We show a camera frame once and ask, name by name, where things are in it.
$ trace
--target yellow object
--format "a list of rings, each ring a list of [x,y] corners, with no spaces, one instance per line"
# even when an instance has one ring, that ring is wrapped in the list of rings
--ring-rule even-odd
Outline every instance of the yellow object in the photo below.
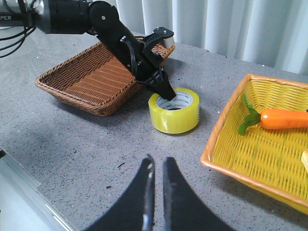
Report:
[[[199,96],[186,88],[174,88],[176,97],[165,100],[158,94],[149,99],[154,128],[168,134],[180,134],[193,129],[199,122]]]
[[[305,166],[306,171],[308,172],[308,149],[303,152],[301,160]]]
[[[238,127],[248,114],[243,94],[259,113],[266,108],[308,109],[307,83],[246,75],[220,114],[202,164],[308,214],[308,173],[301,163],[308,128],[270,130],[258,124],[239,135]]]

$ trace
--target curtain fold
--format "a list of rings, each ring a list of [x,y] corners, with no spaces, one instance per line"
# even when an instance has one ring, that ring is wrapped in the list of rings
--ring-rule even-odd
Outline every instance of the curtain fold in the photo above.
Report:
[[[307,0],[107,0],[131,30],[308,75]]]

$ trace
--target packing tape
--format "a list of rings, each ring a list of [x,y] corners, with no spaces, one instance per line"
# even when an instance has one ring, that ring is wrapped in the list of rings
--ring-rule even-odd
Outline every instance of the packing tape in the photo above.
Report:
[[[158,94],[149,99],[152,125],[163,133],[184,133],[199,122],[200,98],[197,93],[186,88],[174,88],[174,91],[176,97],[171,101]]]

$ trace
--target green leaves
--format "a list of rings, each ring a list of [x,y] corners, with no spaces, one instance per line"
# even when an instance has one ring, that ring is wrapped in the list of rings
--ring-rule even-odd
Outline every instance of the green leaves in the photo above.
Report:
[[[244,117],[244,122],[239,126],[238,133],[240,135],[244,135],[248,127],[258,124],[261,121],[261,115],[253,108],[252,104],[247,102],[245,94],[242,96],[242,103],[247,107],[250,114]]]

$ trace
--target speckled countertop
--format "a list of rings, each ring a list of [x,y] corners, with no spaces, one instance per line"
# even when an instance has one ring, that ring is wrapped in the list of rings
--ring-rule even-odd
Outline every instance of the speckled countertop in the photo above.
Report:
[[[108,210],[147,154],[156,162],[155,231],[164,227],[162,163],[167,156],[175,157],[196,194],[236,230],[308,229],[306,215],[200,164],[218,112],[245,74],[302,82],[308,82],[307,76],[177,44],[166,71],[172,86],[199,94],[200,123],[190,133],[170,136],[152,127],[151,93],[145,89],[105,118],[59,103],[35,87],[37,76],[96,42],[89,35],[36,31],[19,52],[0,59],[0,145],[39,182],[39,192],[76,230]]]

